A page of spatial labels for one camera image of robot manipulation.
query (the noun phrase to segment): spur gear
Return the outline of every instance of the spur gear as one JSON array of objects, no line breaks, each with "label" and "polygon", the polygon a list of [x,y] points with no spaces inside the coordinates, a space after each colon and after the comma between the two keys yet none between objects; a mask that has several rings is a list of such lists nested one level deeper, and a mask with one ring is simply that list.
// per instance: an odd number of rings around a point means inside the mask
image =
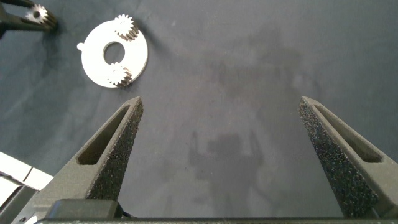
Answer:
[{"label": "spur gear", "polygon": [[134,25],[134,21],[128,15],[119,15],[114,18],[116,27],[115,32],[118,36],[126,41],[135,40],[138,37],[138,28]]},{"label": "spur gear", "polygon": [[26,18],[32,22],[45,24],[51,28],[57,26],[55,16],[39,4],[35,4],[31,7],[31,9],[26,13]]},{"label": "spur gear", "polygon": [[111,74],[109,75],[109,82],[118,87],[127,86],[131,83],[130,71],[119,63],[111,64]]}]

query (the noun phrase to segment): white object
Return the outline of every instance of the white object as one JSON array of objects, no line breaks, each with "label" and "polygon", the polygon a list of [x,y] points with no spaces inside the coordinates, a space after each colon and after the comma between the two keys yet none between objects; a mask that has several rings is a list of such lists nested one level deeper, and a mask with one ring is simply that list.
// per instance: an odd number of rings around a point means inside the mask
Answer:
[{"label": "white object", "polygon": [[118,42],[124,47],[124,58],[119,64],[131,74],[127,85],[142,73],[147,63],[148,46],[142,32],[134,40],[125,40],[115,32],[119,27],[117,20],[104,22],[88,34],[84,43],[77,45],[81,50],[81,62],[87,76],[103,87],[118,87],[109,81],[113,70],[104,59],[104,51],[110,44]]}]

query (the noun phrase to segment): small metal gear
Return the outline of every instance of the small metal gear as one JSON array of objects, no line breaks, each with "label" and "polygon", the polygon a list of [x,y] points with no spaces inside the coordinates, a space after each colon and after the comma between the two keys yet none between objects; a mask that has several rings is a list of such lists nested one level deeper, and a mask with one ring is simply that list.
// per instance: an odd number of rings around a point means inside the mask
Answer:
[{"label": "small metal gear", "polygon": [[115,32],[118,36],[126,41],[135,40],[138,37],[138,28],[134,25],[134,21],[128,15],[119,15],[114,18],[116,27]]},{"label": "small metal gear", "polygon": [[127,86],[132,78],[130,71],[119,63],[111,64],[111,74],[108,78],[110,84],[117,87]]},{"label": "small metal gear", "polygon": [[31,9],[26,13],[26,18],[30,21],[45,24],[52,28],[57,26],[55,16],[39,4],[35,4],[31,7]]}]

